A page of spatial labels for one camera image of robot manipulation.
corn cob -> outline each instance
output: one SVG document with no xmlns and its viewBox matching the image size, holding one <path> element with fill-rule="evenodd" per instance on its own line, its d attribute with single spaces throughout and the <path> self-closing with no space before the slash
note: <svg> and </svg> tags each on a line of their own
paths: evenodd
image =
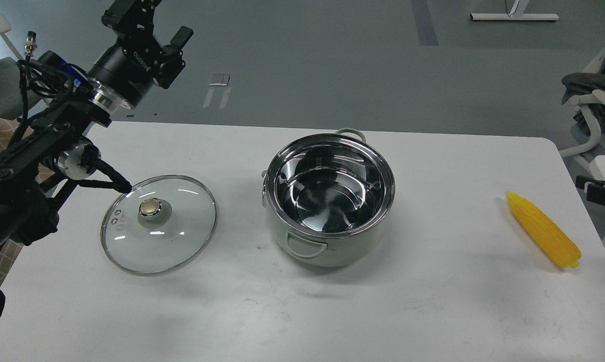
<svg viewBox="0 0 605 362">
<path fill-rule="evenodd" d="M 514 192 L 505 193 L 512 215 L 519 221 L 539 248 L 548 255 L 559 268 L 580 263 L 582 252 L 559 227 L 550 220 L 537 206 Z"/>
</svg>

